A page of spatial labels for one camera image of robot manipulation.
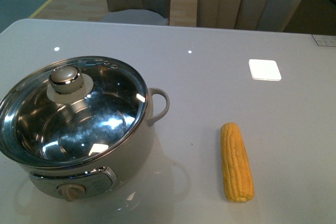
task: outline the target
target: white pot body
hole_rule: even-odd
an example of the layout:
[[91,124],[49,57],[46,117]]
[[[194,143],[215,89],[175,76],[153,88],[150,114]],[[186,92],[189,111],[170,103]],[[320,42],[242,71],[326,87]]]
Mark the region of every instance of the white pot body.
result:
[[[166,99],[165,109],[153,116],[153,94],[160,94]],[[167,94],[156,88],[149,88],[148,107],[141,123],[132,134],[112,151],[87,163],[65,168],[38,168],[24,164],[20,166],[29,174],[35,186],[42,192],[73,201],[76,198],[86,198],[104,191],[111,190],[132,177],[146,161],[153,145],[154,128],[152,125],[165,116],[170,103]],[[60,193],[59,186],[70,185]],[[76,194],[76,186],[83,187],[83,194]]]

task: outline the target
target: pot handle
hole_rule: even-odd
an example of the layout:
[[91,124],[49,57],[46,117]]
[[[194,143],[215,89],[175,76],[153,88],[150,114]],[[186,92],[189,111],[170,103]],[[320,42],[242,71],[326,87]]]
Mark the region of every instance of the pot handle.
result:
[[148,126],[152,126],[156,121],[160,120],[162,117],[164,117],[167,114],[167,112],[169,110],[169,106],[170,106],[170,101],[169,101],[169,97],[168,97],[167,93],[164,92],[162,89],[148,88],[148,93],[149,93],[149,95],[151,96],[152,99],[153,99],[153,95],[159,94],[159,95],[163,96],[163,98],[166,100],[166,107],[163,109],[163,111],[161,111],[159,114],[153,115],[152,117],[147,119]]

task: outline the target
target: glass lid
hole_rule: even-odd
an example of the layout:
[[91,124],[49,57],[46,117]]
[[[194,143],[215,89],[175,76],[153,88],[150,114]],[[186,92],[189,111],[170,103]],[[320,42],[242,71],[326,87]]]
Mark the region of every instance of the glass lid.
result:
[[72,58],[27,76],[1,101],[0,150],[35,167],[65,167],[112,151],[137,128],[148,91],[128,64]]

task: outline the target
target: wooden floor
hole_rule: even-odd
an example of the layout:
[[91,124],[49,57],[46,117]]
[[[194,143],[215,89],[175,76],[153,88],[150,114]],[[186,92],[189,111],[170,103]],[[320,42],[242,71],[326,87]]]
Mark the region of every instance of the wooden floor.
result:
[[[171,0],[171,26],[196,26],[197,0]],[[99,21],[106,0],[52,0],[34,18]]]

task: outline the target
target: pot rim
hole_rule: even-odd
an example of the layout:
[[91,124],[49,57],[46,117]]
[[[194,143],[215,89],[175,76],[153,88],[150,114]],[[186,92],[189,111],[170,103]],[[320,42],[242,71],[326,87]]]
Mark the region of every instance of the pot rim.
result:
[[27,149],[24,148],[24,146],[21,143],[19,143],[19,145],[21,145],[22,150],[24,152],[26,152],[30,157],[32,157],[33,160],[36,160],[37,162],[38,162],[38,160],[43,160],[43,164],[36,164],[36,165],[33,165],[32,162],[29,162],[29,164],[27,164],[27,162],[25,162],[21,158],[17,157],[17,155],[13,154],[11,151],[8,150],[8,148],[6,148],[6,146],[3,143],[3,132],[2,132],[3,130],[1,129],[0,130],[0,151],[5,156],[7,156],[8,158],[12,159],[13,161],[15,161],[15,162],[17,162],[21,165],[24,165],[24,166],[30,167],[30,168],[35,168],[35,169],[58,170],[58,169],[66,169],[66,168],[77,168],[77,167],[83,166],[84,164],[87,164],[88,162],[96,161],[97,159],[103,158],[106,155],[111,154],[112,152],[116,151],[121,145],[126,143],[127,140],[135,134],[135,132],[137,131],[139,126],[143,123],[143,120],[146,117],[146,115],[148,113],[148,110],[149,110],[149,99],[150,99],[149,90],[148,90],[147,85],[146,85],[145,81],[143,80],[142,76],[131,65],[129,65],[129,64],[127,64],[127,63],[125,63],[121,60],[114,59],[114,58],[111,58],[111,57],[105,57],[105,56],[80,56],[80,57],[73,57],[73,58],[68,58],[68,59],[64,59],[64,60],[59,60],[59,61],[53,62],[49,65],[46,65],[44,67],[41,67],[41,68],[37,69],[36,71],[30,73],[29,75],[27,75],[26,77],[21,79],[21,81],[19,81],[17,84],[15,84],[4,95],[4,97],[0,100],[0,117],[4,118],[6,116],[6,115],[3,115],[3,113],[4,113],[4,111],[6,111],[7,108],[10,108],[10,106],[11,106],[11,102],[13,101],[13,98],[15,97],[15,94],[13,94],[13,91],[20,90],[21,88],[23,88],[24,86],[29,84],[29,82],[25,83],[27,80],[31,79],[31,81],[33,81],[34,80],[34,79],[32,79],[33,76],[36,76],[36,75],[44,73],[44,72],[51,71],[51,70],[53,70],[53,69],[55,69],[56,67],[59,67],[59,66],[65,66],[66,63],[68,63],[70,65],[72,63],[72,61],[74,61],[74,60],[81,60],[81,59],[85,60],[85,59],[88,59],[88,58],[97,58],[97,59],[102,59],[102,60],[106,59],[106,60],[113,60],[115,62],[120,62],[121,64],[126,65],[127,67],[132,69],[138,75],[137,78],[140,78],[140,81],[144,85],[144,92],[145,92],[146,99],[145,99],[143,109],[142,109],[142,111],[139,115],[139,119],[134,123],[134,125],[132,125],[131,128],[127,131],[127,133],[123,137],[121,137],[115,144],[113,144],[112,146],[110,146],[109,148],[104,150],[103,152],[101,152],[99,154],[96,154],[92,157],[85,156],[85,157],[82,157],[82,158],[76,158],[76,159],[71,160],[71,161],[53,161],[53,160],[39,158],[39,157],[31,154],[30,152],[28,152]]

